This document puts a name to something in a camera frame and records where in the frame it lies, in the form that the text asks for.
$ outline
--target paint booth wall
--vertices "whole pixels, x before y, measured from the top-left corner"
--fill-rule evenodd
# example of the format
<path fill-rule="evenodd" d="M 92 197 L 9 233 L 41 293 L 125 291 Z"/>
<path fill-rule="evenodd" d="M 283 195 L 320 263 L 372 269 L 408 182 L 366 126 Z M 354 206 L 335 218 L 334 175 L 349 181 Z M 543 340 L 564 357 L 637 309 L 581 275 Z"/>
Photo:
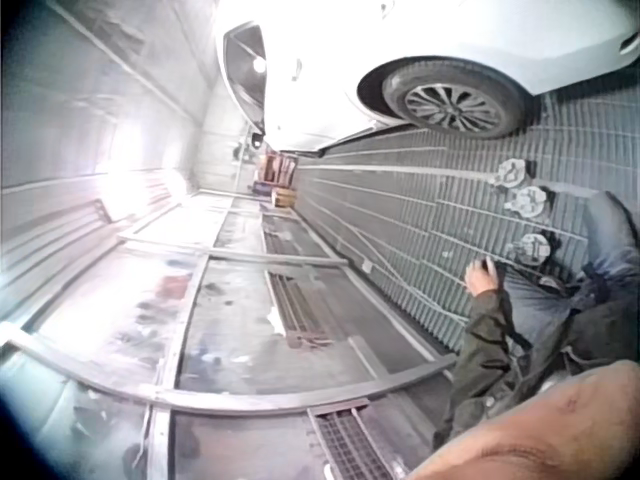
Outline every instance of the paint booth wall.
<path fill-rule="evenodd" d="M 218 77 L 215 0 L 23 3 L 2 18 L 3 319 L 114 241 L 97 200 L 141 215 L 190 178 Z"/>

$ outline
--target person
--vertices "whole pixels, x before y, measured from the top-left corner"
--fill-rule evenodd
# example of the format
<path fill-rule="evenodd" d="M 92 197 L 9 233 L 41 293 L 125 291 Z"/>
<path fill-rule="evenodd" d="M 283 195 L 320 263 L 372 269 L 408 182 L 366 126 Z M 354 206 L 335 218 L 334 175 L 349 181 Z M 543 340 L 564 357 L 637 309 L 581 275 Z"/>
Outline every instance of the person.
<path fill-rule="evenodd" d="M 640 253 L 610 193 L 584 221 L 589 263 L 571 297 L 489 258 L 469 265 L 451 397 L 411 480 L 604 480 L 637 458 Z"/>

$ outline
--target car tire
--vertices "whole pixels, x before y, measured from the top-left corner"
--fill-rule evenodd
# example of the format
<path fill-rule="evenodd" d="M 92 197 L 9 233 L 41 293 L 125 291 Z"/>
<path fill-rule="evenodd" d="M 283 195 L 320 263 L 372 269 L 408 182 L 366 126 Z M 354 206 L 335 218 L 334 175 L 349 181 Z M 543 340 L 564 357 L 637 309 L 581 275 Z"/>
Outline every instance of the car tire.
<path fill-rule="evenodd" d="M 457 60 L 407 65 L 389 75 L 382 90 L 408 122 L 468 138 L 504 137 L 525 118 L 526 92 L 493 70 Z"/>

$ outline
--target wheel rim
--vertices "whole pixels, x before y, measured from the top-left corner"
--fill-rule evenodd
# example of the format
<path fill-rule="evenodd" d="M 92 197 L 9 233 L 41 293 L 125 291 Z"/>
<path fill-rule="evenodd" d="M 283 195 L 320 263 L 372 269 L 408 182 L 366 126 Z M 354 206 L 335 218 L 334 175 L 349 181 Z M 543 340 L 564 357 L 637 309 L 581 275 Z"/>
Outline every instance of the wheel rim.
<path fill-rule="evenodd" d="M 492 100 L 460 85 L 420 85 L 407 93 L 404 103 L 415 116 L 449 130 L 482 133 L 500 124 L 498 107 Z"/>

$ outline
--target drain grate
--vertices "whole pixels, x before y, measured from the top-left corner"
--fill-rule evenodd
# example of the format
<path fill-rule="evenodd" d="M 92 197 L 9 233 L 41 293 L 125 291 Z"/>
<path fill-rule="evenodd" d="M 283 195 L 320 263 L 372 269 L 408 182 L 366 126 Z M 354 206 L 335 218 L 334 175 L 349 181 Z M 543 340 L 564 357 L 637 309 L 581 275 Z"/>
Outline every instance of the drain grate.
<path fill-rule="evenodd" d="M 356 408 L 310 416 L 338 478 L 393 480 Z"/>
<path fill-rule="evenodd" d="M 320 319 L 314 313 L 296 280 L 284 275 L 269 273 L 281 311 L 287 341 L 291 347 L 303 344 L 320 347 L 331 343 Z"/>

